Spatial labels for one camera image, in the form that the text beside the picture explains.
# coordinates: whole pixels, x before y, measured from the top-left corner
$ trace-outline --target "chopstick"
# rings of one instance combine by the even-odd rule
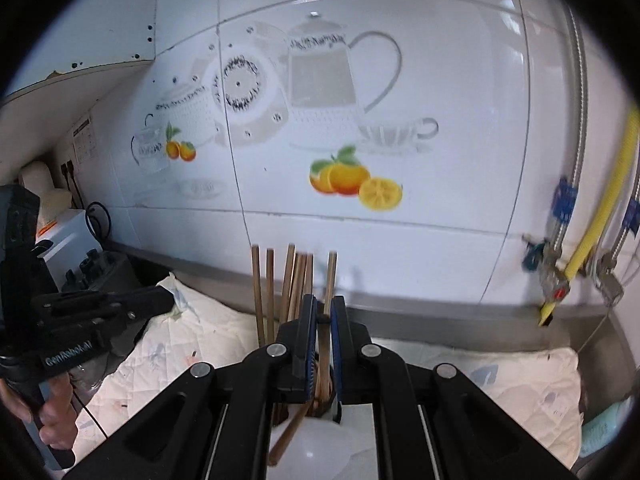
[[[291,283],[293,280],[293,262],[296,256],[296,246],[289,244],[287,249],[287,262],[284,267],[284,279],[282,280],[282,296],[280,303],[280,324],[289,320],[289,300],[291,297]]]
[[[305,285],[302,291],[303,294],[314,293],[314,256],[312,253],[306,255]]]
[[[269,452],[268,464],[270,467],[275,467],[278,465],[278,462],[284,455],[284,452],[289,447],[289,444],[293,440],[293,436],[296,434],[296,431],[300,427],[300,424],[305,418],[306,412],[309,411],[309,408],[314,403],[313,399],[308,400],[302,406],[298,412],[293,416],[289,425],[284,429],[278,441],[273,445],[271,451]]]
[[[338,254],[335,251],[329,253],[329,264],[326,272],[326,294],[324,297],[324,314],[331,314],[331,300],[334,297],[335,267],[337,265]],[[331,375],[329,374],[329,325],[318,324],[318,353],[319,353],[319,373],[320,400],[328,402],[331,397]]]
[[[300,297],[305,280],[306,254],[297,253],[293,268],[293,288],[289,300],[289,320],[297,319],[300,310]]]
[[[267,343],[275,341],[273,322],[273,249],[267,249]]]
[[[260,248],[251,246],[251,260],[254,274],[255,323],[258,329],[258,346],[264,345],[264,320],[262,318],[262,291],[260,290]]]

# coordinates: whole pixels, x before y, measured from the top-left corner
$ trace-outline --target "black cable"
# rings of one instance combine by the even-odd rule
[[[89,411],[89,408],[84,404],[84,402],[82,402],[82,400],[80,400],[80,397],[78,397],[78,394],[76,394],[75,391],[74,391],[74,397],[80,403],[80,406],[82,406],[82,409],[85,410],[87,412],[87,414],[91,417],[91,420],[95,422],[95,425],[98,426],[98,429],[102,432],[104,437],[108,438],[106,432],[102,429],[102,426],[100,425],[100,422],[97,421],[97,419],[94,417],[94,414]]]
[[[66,170],[69,173],[69,176],[71,177],[71,181],[74,183],[74,187],[76,188],[76,193],[78,194],[78,198],[80,200],[80,205],[82,206],[82,209],[84,209],[84,200],[82,200],[82,195],[80,194],[80,190],[78,189],[78,184],[76,183],[76,176],[74,175],[74,164],[71,160],[68,160],[66,162]]]
[[[65,177],[66,182],[66,190],[71,193],[71,187],[69,186],[69,174],[66,170],[66,164],[60,164],[60,171],[62,172],[62,176]],[[78,209],[78,205],[76,204],[76,199],[74,198],[74,194],[71,193],[71,205],[74,209]]]
[[[108,221],[107,234],[105,234],[104,236],[102,236],[102,224],[98,220],[97,216],[94,214],[94,208],[96,206],[100,207],[104,211],[105,215],[107,216],[107,221]],[[90,219],[95,221],[98,224],[99,234],[94,228],[94,226],[90,224],[89,222]],[[100,245],[102,245],[102,243],[109,238],[109,235],[111,234],[111,215],[109,214],[109,211],[107,211],[107,208],[105,208],[105,206],[101,202],[91,202],[87,206],[84,212],[84,222],[86,223],[86,226],[88,227],[91,234],[94,235],[94,238],[98,241]]]

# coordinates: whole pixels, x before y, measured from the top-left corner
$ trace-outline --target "white container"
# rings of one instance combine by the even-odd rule
[[[99,253],[102,252],[100,244],[86,226],[84,210],[79,209],[68,209],[61,213],[56,219],[56,225],[36,238],[36,242],[41,240],[53,242],[53,247],[42,257],[58,290],[62,289],[69,269],[78,272],[88,251],[96,249]]]

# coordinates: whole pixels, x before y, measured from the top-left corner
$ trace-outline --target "finger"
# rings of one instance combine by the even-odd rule
[[[2,379],[0,379],[0,399],[5,407],[24,423],[29,424],[33,420],[29,407]]]
[[[56,397],[68,396],[68,400],[71,400],[71,395],[74,389],[71,386],[69,374],[64,373],[62,375],[58,375],[57,377],[49,379],[47,382],[49,383],[52,395]]]
[[[68,381],[55,378],[49,381],[51,385],[51,397],[40,409],[40,420],[44,425],[53,425],[62,422],[71,404],[73,387]]]
[[[71,449],[76,436],[78,436],[75,420],[76,412],[70,407],[70,411],[65,415],[64,422],[41,428],[40,439],[44,444],[54,449]]]

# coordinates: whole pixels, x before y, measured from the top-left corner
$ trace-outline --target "kitchen wall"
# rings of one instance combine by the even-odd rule
[[[156,0],[74,0],[0,98],[0,184],[155,58]]]
[[[155,32],[152,66],[55,151],[77,159],[114,240],[245,274],[251,243],[283,269],[294,242],[319,281],[337,250],[347,292],[540,303],[522,235],[548,233],[572,150],[557,0],[157,0]],[[588,143],[565,256],[628,109],[585,35]],[[630,237],[620,276],[635,248]],[[576,280],[565,304],[598,301]]]

